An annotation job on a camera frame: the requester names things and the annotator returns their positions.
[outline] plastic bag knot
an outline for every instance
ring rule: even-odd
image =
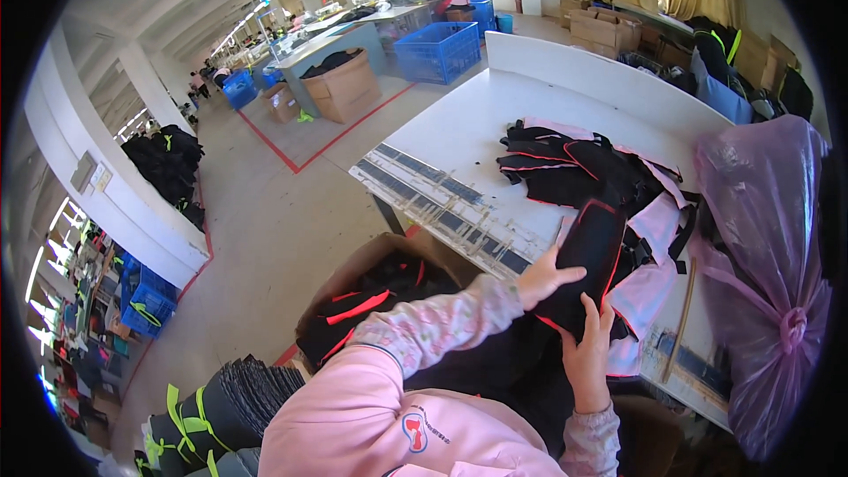
[[[785,353],[791,353],[804,339],[806,331],[806,312],[803,308],[793,307],[780,321],[780,343]]]

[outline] bucket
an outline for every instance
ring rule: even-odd
[[[500,14],[495,16],[495,20],[498,22],[498,31],[503,34],[512,34],[512,16],[506,14]]]

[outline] stool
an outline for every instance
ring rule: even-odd
[[[474,20],[474,14],[471,10],[448,10],[445,14],[448,16],[448,21],[451,23],[470,23]]]

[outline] concrete floor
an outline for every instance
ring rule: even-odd
[[[515,33],[567,44],[569,34],[557,21],[516,15]],[[387,230],[348,169],[486,66],[483,49],[482,62],[450,86],[408,88],[404,80],[382,76],[384,95],[375,106],[402,94],[355,127],[317,119],[281,126],[256,100],[244,113],[264,140],[223,94],[201,101],[197,136],[206,156],[199,178],[214,256],[159,339],[125,370],[128,387],[112,449],[128,475],[137,474],[133,450],[143,449],[141,425],[150,414],[166,412],[169,383],[188,395],[228,361],[252,354],[271,364],[287,350],[318,287],[353,250]],[[304,132],[310,127],[320,132]],[[296,174],[269,142],[294,161]]]

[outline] pink jacket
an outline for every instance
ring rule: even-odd
[[[535,429],[498,401],[450,390],[404,393],[405,378],[522,314],[514,284],[489,275],[457,295],[372,313],[271,420],[260,477],[615,477],[619,421],[611,405],[567,420],[557,462]]]

